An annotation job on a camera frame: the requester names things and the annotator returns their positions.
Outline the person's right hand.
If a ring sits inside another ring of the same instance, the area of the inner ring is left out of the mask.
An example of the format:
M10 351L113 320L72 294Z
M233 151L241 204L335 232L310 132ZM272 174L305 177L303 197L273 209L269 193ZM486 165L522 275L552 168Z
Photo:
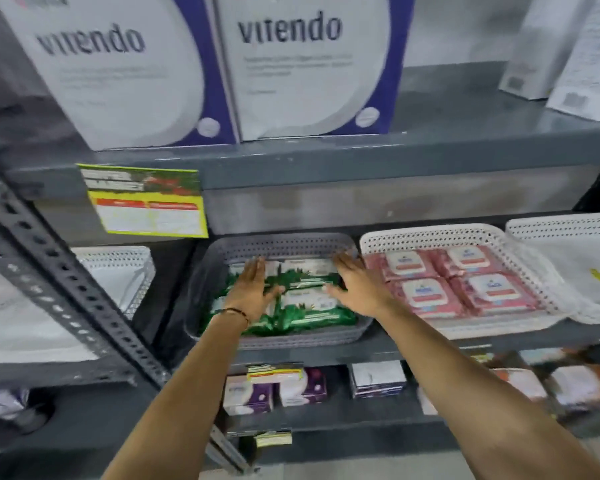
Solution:
M343 289L351 295L351 303L341 305L357 314L378 319L395 304L384 282L368 270L360 258L343 252L334 255L333 262L344 284Z

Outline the person's left hand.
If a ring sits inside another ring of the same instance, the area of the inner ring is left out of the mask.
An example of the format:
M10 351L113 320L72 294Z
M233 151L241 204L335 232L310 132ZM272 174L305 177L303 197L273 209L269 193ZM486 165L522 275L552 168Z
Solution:
M224 313L235 314L247 322L261 317L271 301L264 300L265 258L248 261L242 274L227 295Z

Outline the person's left forearm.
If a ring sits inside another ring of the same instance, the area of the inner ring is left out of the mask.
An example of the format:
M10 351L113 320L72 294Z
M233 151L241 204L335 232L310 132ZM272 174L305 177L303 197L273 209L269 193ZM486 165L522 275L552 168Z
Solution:
M140 418L101 480L197 480L239 328L210 324Z

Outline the person's right forearm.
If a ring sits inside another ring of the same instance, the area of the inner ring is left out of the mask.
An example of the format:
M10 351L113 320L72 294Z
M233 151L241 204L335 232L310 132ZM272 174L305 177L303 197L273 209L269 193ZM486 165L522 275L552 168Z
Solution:
M540 406L394 298L373 316L396 343L479 480L600 480L600 462Z

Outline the green wipes packet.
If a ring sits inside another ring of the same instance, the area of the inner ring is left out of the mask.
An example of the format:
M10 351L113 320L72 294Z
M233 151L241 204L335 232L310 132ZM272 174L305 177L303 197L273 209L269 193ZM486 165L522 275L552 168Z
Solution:
M279 280L286 289L339 285L341 277L329 258L289 258L281 262Z
M219 323L218 327L239 328L242 325L242 336L244 337L270 337L278 332L277 305L278 298L270 302L260 318L247 322L245 318L225 317L222 318L226 309L227 295L215 298L209 306L208 312L201 319L200 333L206 332L210 324Z
M236 262L229 264L228 266L228 275L226 279L227 285L233 285L238 277L242 274L245 266L245 262ZM264 281L267 284L271 284L276 281L277 276L280 272L280 261L276 260L266 260L265 261L265 278Z
M321 287L291 289L280 296L278 329L284 333L355 326L358 318Z

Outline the grey plastic basket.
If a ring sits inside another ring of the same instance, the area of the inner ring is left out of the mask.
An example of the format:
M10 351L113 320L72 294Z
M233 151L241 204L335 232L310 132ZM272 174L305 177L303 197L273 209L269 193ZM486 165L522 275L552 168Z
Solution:
M229 265L249 258L317 257L328 258L337 251L353 255L357 249L344 233L279 233L229 236L213 241L197 252L197 261L184 286L174 316L183 321L183 329L195 342L202 333L202 320L212 299L220 293L229 273ZM315 331L300 331L277 337L247 337L240 340L240 350L293 349L352 344L362 338L372 319L358 316L352 326L335 326Z

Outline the pink wipes packet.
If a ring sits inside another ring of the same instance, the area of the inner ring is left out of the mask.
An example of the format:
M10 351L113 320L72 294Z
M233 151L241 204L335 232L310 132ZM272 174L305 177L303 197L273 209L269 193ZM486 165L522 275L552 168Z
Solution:
M396 280L386 283L392 295L425 320L463 319L469 312L443 278Z
M505 271L502 261L483 245L433 249L429 257L435 270L445 279Z
M513 274L467 274L448 283L472 316L532 312L541 307L538 298Z
M440 277L426 250L376 252L362 259L384 282Z

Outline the small yellow price tag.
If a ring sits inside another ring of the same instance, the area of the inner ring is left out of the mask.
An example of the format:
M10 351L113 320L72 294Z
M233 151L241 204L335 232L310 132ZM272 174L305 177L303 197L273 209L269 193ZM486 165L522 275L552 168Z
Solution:
M264 449L292 445L293 435L291 431L269 431L255 435L254 440L258 449Z
M296 363L252 365L246 372L247 380L254 384L279 384L284 381L300 380L303 375L303 365Z

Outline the small white purple box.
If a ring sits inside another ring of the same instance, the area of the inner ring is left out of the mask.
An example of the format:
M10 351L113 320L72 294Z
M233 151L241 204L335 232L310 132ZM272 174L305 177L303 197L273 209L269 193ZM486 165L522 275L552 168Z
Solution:
M319 368L305 368L301 375L282 380L278 393L284 408L322 403L328 398L326 376Z
M268 413L274 405L274 384L254 383L247 376L228 376L223 409L231 417Z

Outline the white basket with pink packets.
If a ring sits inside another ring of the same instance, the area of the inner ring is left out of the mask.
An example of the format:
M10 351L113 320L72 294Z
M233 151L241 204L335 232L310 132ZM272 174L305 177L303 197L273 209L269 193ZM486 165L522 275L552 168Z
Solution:
M360 238L364 255L385 251L433 250L482 244L501 259L538 298L539 310L487 317L433 319L432 326L451 340L478 339L548 329L570 316L569 300L560 285L542 278L508 234L483 223L420 226L369 232Z

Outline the grey metal shelf rack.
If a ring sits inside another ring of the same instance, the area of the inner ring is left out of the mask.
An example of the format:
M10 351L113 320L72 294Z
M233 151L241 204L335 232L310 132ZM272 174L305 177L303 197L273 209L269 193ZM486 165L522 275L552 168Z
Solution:
M79 142L46 99L0 112L2 180L43 211L58 239L111 244L96 230L78 170L70 164L131 163L201 170L215 237L291 231L363 233L417 225L488 223L513 217L600 210L600 123L498 93L496 63L408 68L389 135L248 143L244 149L132 150L96 154ZM181 359L189 311L185 281L210 244L147 238L160 281L141 306L137 334L163 362ZM45 426L13 439L0 463L21 477L95 478L148 404L148 385L80 385L57 390ZM353 404L337 393L298 423L298 445L258 459L305 463L424 454L457 449L446 426L417 419L415 393Z

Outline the yellow green shelf label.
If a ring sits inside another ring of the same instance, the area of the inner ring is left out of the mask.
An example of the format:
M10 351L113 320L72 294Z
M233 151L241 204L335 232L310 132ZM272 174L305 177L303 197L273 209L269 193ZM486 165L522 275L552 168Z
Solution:
M77 167L107 233L209 237L198 170L89 164Z

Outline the small white perforated basket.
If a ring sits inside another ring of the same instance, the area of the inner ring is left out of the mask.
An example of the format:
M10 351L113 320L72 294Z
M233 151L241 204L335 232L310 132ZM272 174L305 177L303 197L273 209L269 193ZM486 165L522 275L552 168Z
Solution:
M155 277L150 248L141 245L73 247L72 252L127 320L133 320Z

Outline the white orange packet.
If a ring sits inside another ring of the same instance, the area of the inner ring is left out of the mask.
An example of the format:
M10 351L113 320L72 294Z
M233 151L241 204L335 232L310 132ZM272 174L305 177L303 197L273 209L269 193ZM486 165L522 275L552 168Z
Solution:
M548 398L548 393L536 377L533 371L520 368L499 368L491 369L500 379L508 382L515 387L520 393L525 395L529 400L534 402L545 401Z
M600 364L557 368L544 380L544 386L564 408L600 404Z

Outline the large white purple box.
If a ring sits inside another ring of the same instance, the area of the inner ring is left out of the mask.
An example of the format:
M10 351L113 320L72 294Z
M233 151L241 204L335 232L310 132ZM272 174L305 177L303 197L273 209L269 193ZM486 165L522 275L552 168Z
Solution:
M213 0L240 140L387 134L416 0Z
M94 151L236 144L213 0L0 0Z

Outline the white basket with yellow sticker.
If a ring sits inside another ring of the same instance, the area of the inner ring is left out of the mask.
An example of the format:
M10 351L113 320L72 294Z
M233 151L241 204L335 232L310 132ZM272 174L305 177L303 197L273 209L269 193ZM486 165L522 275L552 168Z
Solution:
M506 233L542 278L560 285L569 300L571 318L600 325L600 213L512 219Z

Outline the white plastic bag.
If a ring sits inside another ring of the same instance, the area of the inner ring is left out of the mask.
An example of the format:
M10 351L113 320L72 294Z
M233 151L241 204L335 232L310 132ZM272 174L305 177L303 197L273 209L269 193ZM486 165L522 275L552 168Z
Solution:
M0 274L0 364L97 360L97 355Z

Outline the plain white carton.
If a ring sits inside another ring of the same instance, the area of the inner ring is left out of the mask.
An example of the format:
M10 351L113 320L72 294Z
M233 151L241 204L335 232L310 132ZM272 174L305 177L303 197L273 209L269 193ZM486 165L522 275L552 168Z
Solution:
M498 89L529 101L549 98L596 0L532 0Z
M600 0L587 15L546 107L600 121Z

